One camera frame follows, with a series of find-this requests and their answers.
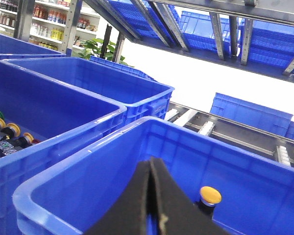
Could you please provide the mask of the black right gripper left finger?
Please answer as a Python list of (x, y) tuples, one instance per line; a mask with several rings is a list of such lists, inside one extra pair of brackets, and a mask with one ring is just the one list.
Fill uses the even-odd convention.
[(146, 235), (150, 162), (138, 162), (123, 193), (86, 235)]

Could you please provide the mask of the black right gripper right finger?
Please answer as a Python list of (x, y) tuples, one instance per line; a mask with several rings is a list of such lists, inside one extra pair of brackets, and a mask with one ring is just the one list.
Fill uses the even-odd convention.
[(196, 208), (161, 158), (150, 158), (158, 235), (227, 235)]

